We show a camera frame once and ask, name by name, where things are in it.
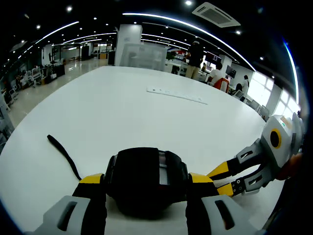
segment black ceiling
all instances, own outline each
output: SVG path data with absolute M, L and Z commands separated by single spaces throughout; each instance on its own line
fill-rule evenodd
M 8 65 L 6 66 L 8 68 L 10 63 L 16 61 L 17 57 L 37 40 L 75 21 L 79 21 L 79 23 L 47 37 L 32 49 L 37 49 L 37 46 L 42 47 L 48 44 L 48 41 L 59 44 L 64 42 L 63 39 L 67 41 L 77 38 L 77 34 L 79 37 L 82 37 L 95 34 L 94 31 L 96 31 L 96 34 L 114 32 L 115 27 L 119 28 L 121 23 L 133 24 L 136 21 L 143 26 L 143 33 L 163 36 L 189 44 L 195 39 L 193 35 L 198 35 L 220 47 L 234 59 L 238 60 L 240 65 L 250 68 L 247 63 L 225 45 L 190 27 L 163 19 L 122 15 L 124 12 L 136 12 L 163 15 L 203 28 L 236 49 L 256 70 L 268 76 L 274 74 L 282 81 L 294 84 L 290 61 L 283 45 L 283 38 L 289 42 L 293 54 L 297 55 L 293 39 L 295 34 L 299 35 L 301 32 L 295 25 L 295 11 L 297 8 L 295 5 L 288 6 L 284 1 L 210 0 L 208 2 L 227 12 L 241 24 L 238 27 L 219 28 L 191 13 L 205 1 L 192 0 L 192 2 L 191 6 L 187 6 L 185 0 L 106 0 L 85 1 L 83 4 L 75 3 L 74 1 L 25 1 L 19 4 L 13 1 L 6 2 L 3 4 L 0 14 L 0 19 L 3 23 L 2 36 L 0 37 L 0 65 L 5 70 L 3 65 Z M 66 11 L 67 6 L 72 6 L 70 13 Z M 36 29 L 38 24 L 41 25 L 39 30 Z M 236 30 L 242 31 L 242 34 L 235 34 Z M 109 36 L 99 38 L 106 40 Z M 157 39 L 149 36 L 143 36 L 143 38 L 149 40 Z M 11 48 L 20 43 L 21 40 L 25 40 L 27 43 L 20 51 L 17 50 L 15 54 L 10 52 Z M 201 39 L 198 39 L 198 41 L 205 47 L 204 50 L 216 54 L 221 53 L 220 50 L 210 43 Z

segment desk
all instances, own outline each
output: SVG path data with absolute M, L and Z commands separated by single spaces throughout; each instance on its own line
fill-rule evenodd
M 146 92 L 151 86 L 200 96 L 208 105 Z M 111 156 L 133 147 L 172 151 L 187 164 L 188 172 L 207 174 L 251 145 L 264 125 L 253 109 L 198 81 L 156 70 L 100 67 L 55 91 L 18 125 L 0 156 L 0 199 L 22 231 L 33 231 L 49 208 L 72 195 L 78 181 L 47 140 L 48 134 L 64 146 L 82 178 L 105 172 Z M 282 186 L 283 182 L 274 181 L 258 194 L 234 200 L 260 229 Z M 176 226 L 181 226 L 180 234 L 187 234 L 185 202 L 167 209 L 173 220 L 157 221 L 131 219 L 117 210 L 112 199 L 108 202 L 108 230 L 139 234 L 142 228 L 157 226 L 158 234 L 174 235 Z

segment led strip light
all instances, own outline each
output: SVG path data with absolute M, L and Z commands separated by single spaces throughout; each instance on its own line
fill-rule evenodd
M 58 31 L 60 31 L 61 29 L 64 29 L 64 28 L 66 28 L 66 27 L 72 26 L 72 25 L 77 24 L 77 23 L 79 23 L 79 21 L 76 21 L 76 22 L 70 23 L 70 24 L 68 24 L 68 25 L 65 25 L 65 26 L 63 26 L 63 27 L 61 27 L 61 28 L 58 28 L 57 30 L 54 30 L 53 32 L 51 32 L 51 33 L 45 35 L 43 38 L 41 38 L 40 40 L 38 40 L 35 44 L 37 44 L 37 43 L 40 42 L 41 40 L 45 39 L 46 37 L 49 37 L 50 35 L 52 35 L 52 34 L 58 32 Z
M 69 42 L 72 42 L 72 41 L 75 41 L 75 40 L 78 40 L 78 39 L 83 39 L 83 38 L 88 38 L 88 37 L 94 37 L 94 36 L 101 36 L 101 35 L 109 35 L 109 34 L 116 34 L 116 33 L 100 33 L 100 34 L 89 35 L 89 36 L 80 37 L 80 38 L 75 38 L 75 39 L 66 41 L 66 42 L 64 42 L 63 44 L 69 43 Z
M 174 41 L 174 42 L 183 43 L 183 42 L 178 41 L 178 40 L 175 40 L 175 39 L 165 38 L 165 37 L 161 37 L 161 36 L 157 36 L 157 35 L 152 35 L 152 34 L 145 34 L 145 33 L 142 33 L 141 35 L 151 36 L 151 37 L 157 37 L 157 38 L 164 38 L 164 39 L 171 40 L 171 41 Z
M 295 70 L 294 61 L 293 61 L 292 55 L 291 55 L 291 53 L 289 51 L 289 48 L 288 48 L 288 45 L 287 45 L 286 42 L 284 42 L 284 46 L 285 46 L 285 48 L 287 50 L 287 53 L 288 53 L 288 56 L 289 56 L 289 59 L 290 59 L 290 62 L 291 62 L 291 67 L 292 67 L 293 76 L 294 76 L 294 83 L 295 83 L 295 99 L 296 99 L 297 104 L 299 104 L 299 86 L 298 86 L 297 72 Z
M 183 48 L 183 47 L 179 47 L 177 45 L 172 45 L 172 44 L 169 44 L 169 43 L 164 43 L 164 42 L 160 42 L 160 41 L 154 41 L 154 40 L 148 40 L 148 39 L 141 39 L 143 41 L 149 41 L 149 42 L 154 42 L 154 43 L 163 43 L 163 44 L 166 44 L 166 45 L 170 45 L 170 46 L 174 46 L 174 47 L 177 47 L 177 48 L 181 48 L 181 49 L 184 49 L 184 50 L 188 50 L 186 48 Z
M 153 15 L 153 14 L 144 14 L 144 13 L 123 13 L 123 15 L 124 16 L 149 16 L 149 17 L 155 17 L 155 18 L 162 18 L 162 19 L 166 19 L 166 20 L 169 20 L 169 21 L 174 21 L 174 22 L 186 25 L 188 27 L 194 28 L 194 29 L 196 29 L 196 30 L 198 30 L 198 31 L 200 31 L 202 33 L 205 33 L 205 34 L 209 35 L 210 37 L 216 39 L 220 43 L 223 43 L 225 46 L 227 46 L 229 49 L 231 49 L 233 52 L 235 52 L 240 58 L 242 58 L 253 69 L 253 71 L 256 71 L 255 68 L 248 62 L 248 60 L 246 60 L 241 54 L 239 54 L 238 51 L 236 51 L 234 48 L 232 48 L 226 42 L 222 41 L 221 39 L 219 39 L 215 35 L 205 31 L 202 28 L 199 28 L 199 27 L 196 27 L 196 26 L 194 26 L 194 25 L 192 25 L 190 23 L 186 23 L 184 21 L 179 21 L 179 20 L 176 20 L 176 19 L 173 19 L 173 18 L 169 18 L 169 17 L 166 17 L 166 16 L 159 16 L 159 15 Z
M 89 41 L 82 41 L 81 43 L 87 43 L 87 42 L 93 42 L 93 41 L 99 41 L 99 40 L 102 40 L 102 39 L 94 39 L 94 40 L 89 40 Z

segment red chair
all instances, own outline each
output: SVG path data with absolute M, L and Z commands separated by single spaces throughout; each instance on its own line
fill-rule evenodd
M 216 89 L 219 89 L 223 92 L 228 93 L 228 88 L 229 88 L 229 81 L 225 78 L 221 78 L 220 80 L 218 80 L 214 86 Z

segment air conditioner vent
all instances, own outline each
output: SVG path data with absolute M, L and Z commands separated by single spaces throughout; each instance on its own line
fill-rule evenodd
M 192 14 L 200 16 L 201 18 L 210 21 L 220 28 L 240 25 L 240 23 L 232 18 L 229 14 L 208 2 L 205 2 L 198 6 L 192 12 Z

